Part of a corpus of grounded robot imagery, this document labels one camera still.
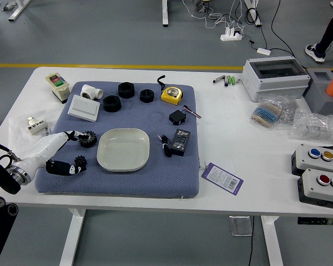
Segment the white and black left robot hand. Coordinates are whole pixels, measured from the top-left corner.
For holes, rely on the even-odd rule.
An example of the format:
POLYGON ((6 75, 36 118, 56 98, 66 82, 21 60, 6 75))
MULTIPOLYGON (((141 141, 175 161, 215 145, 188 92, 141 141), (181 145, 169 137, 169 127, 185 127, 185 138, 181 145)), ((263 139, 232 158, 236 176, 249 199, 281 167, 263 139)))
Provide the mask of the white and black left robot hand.
POLYGON ((20 185, 26 185, 33 181, 37 170, 43 167, 47 172, 61 176, 85 171, 87 163, 83 156, 77 157, 74 164, 51 160, 69 140, 78 141, 85 148, 91 148, 97 143, 96 134, 92 131, 72 130, 45 136, 31 148, 27 158, 14 162, 9 172, 20 185))

